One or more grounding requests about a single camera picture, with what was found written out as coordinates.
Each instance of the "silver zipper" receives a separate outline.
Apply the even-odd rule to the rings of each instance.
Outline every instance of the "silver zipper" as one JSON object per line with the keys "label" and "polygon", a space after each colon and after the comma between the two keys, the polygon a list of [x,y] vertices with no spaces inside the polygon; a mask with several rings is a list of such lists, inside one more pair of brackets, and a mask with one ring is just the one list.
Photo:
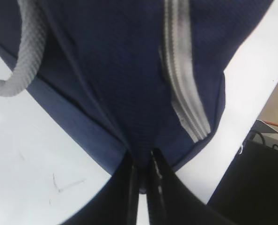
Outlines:
{"label": "silver zipper", "polygon": [[193,75],[189,0],[164,0],[163,54],[172,106],[192,140],[202,140],[211,128]]}

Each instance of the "white rope handle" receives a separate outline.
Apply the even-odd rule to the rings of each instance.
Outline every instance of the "white rope handle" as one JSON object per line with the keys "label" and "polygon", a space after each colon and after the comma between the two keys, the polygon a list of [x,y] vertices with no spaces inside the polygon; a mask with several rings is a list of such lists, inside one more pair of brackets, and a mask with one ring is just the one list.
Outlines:
{"label": "white rope handle", "polygon": [[16,66],[8,80],[0,80],[0,96],[12,97],[35,78],[44,54],[47,25],[37,0],[18,0],[22,36]]}

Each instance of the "white surface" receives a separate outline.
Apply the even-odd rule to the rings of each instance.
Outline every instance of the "white surface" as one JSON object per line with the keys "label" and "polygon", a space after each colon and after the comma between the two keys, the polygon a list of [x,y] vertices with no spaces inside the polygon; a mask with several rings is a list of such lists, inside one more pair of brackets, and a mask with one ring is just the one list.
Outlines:
{"label": "white surface", "polygon": [[176,172],[207,203],[278,83],[278,0],[225,70],[226,107],[209,144]]}
{"label": "white surface", "polygon": [[[0,60],[0,74],[9,73]],[[275,0],[226,69],[227,103],[217,134],[177,172],[205,203],[277,82]],[[58,224],[89,201],[109,177],[27,92],[0,98],[0,225]],[[148,224],[144,195],[139,198],[138,224]]]}
{"label": "white surface", "polygon": [[0,225],[59,224],[109,178],[29,93],[0,97]]}

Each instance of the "navy blue fabric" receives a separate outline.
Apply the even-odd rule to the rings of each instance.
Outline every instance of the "navy blue fabric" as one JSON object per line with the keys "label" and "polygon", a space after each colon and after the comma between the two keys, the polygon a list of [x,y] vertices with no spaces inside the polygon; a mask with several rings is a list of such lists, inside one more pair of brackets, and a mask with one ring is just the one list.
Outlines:
{"label": "navy blue fabric", "polygon": [[[163,79],[162,0],[40,3],[51,31],[28,91],[112,174],[126,150],[144,168],[150,150],[160,148],[174,170],[199,153],[224,109],[223,70],[271,0],[190,1],[194,76],[212,129],[196,144],[180,125]],[[20,23],[16,2],[0,0],[0,55],[11,68]]]}
{"label": "navy blue fabric", "polygon": [[162,2],[42,2],[49,22],[65,32],[57,37],[68,39],[66,45],[73,48],[86,81],[119,124],[137,164],[147,165],[159,123]]}

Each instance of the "navy blue bag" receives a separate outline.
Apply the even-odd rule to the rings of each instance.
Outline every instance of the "navy blue bag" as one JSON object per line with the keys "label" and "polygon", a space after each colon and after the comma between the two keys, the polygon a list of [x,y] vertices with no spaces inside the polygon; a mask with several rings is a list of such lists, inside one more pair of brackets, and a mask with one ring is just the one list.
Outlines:
{"label": "navy blue bag", "polygon": [[[153,148],[174,171],[216,132],[223,71],[272,0],[38,0],[48,35],[28,92],[107,172]],[[14,68],[16,1],[0,0],[0,56]]]}

